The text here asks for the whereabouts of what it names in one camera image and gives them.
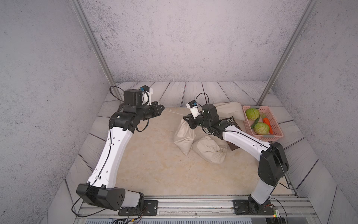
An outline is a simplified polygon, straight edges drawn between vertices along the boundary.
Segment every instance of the cloth sack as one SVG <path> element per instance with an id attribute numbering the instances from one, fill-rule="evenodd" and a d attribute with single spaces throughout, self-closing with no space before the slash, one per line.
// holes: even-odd
<path id="1" fill-rule="evenodd" d="M 240 103 L 231 102 L 231 103 L 220 103 L 220 104 L 213 104 L 213 105 L 216 107 L 220 119 L 234 117 L 235 120 L 245 120 L 245 115 Z M 182 119 L 178 126 L 177 131 L 174 134 L 174 143 L 180 148 L 180 150 L 184 153 L 185 156 L 188 155 L 194 139 L 195 139 L 194 130 L 192 130 L 189 127 L 189 124 L 184 119 Z M 221 145 L 220 141 L 222 141 L 223 144 L 225 143 L 225 145 L 223 146 L 227 146 L 226 141 L 221 140 L 219 138 L 217 138 L 217 140 L 215 140 L 217 144 Z"/>
<path id="2" fill-rule="evenodd" d="M 219 118 L 234 117 L 236 120 L 245 120 L 244 111 L 238 102 L 213 104 L 216 107 Z"/>
<path id="3" fill-rule="evenodd" d="M 189 124 L 184 119 L 182 119 L 177 131 L 174 134 L 174 143 L 180 148 L 185 156 L 188 155 L 194 138 L 194 130 L 190 128 Z"/>
<path id="4" fill-rule="evenodd" d="M 226 156 L 226 145 L 219 146 L 210 136 L 205 136 L 194 142 L 192 149 L 208 162 L 222 163 Z"/>

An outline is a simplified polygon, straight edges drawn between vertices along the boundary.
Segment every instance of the carrot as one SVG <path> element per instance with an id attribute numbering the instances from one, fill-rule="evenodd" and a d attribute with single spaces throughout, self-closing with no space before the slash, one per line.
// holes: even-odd
<path id="1" fill-rule="evenodd" d="M 267 125 L 270 127 L 270 130 L 269 130 L 270 134 L 273 134 L 274 132 L 272 131 L 270 121 L 269 121 L 269 119 L 266 117 L 266 114 L 265 114 L 265 113 L 262 113 L 262 114 L 261 114 L 261 117 L 262 117 L 262 122 L 265 123 L 265 124 L 267 124 Z"/>

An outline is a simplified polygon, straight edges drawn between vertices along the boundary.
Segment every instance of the beige marble mat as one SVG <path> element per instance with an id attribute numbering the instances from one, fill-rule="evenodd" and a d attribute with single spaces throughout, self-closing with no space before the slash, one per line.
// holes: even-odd
<path id="1" fill-rule="evenodd" d="M 173 135 L 187 108 L 166 108 L 134 132 L 118 169 L 116 187 L 145 195 L 249 195 L 259 179 L 258 161 L 242 149 L 228 151 L 222 164 L 205 161 L 194 151 L 185 156 Z M 142 130 L 146 121 L 141 122 Z M 205 136 L 200 127 L 196 139 Z M 278 185 L 273 194 L 292 194 Z"/>

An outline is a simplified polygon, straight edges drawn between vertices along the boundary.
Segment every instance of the green vegetable stalk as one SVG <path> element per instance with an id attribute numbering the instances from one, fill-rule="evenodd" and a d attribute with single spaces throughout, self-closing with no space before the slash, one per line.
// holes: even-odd
<path id="1" fill-rule="evenodd" d="M 253 129 L 253 127 L 255 126 L 255 124 L 258 123 L 258 120 L 260 120 L 260 117 L 258 117 L 258 118 L 253 122 L 253 124 L 251 125 L 251 129 Z"/>

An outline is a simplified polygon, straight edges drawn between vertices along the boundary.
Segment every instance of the gray textured wall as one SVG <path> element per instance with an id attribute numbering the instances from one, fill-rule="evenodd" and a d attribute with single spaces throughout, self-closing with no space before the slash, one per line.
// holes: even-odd
<path id="1" fill-rule="evenodd" d="M 40 223 L 109 84 L 68 0 L 1 1 L 0 40 L 0 223 Z"/>
<path id="2" fill-rule="evenodd" d="M 116 82 L 262 81 L 307 0 L 81 0 Z"/>
<path id="3" fill-rule="evenodd" d="M 273 90 L 358 211 L 358 1 L 321 0 Z"/>

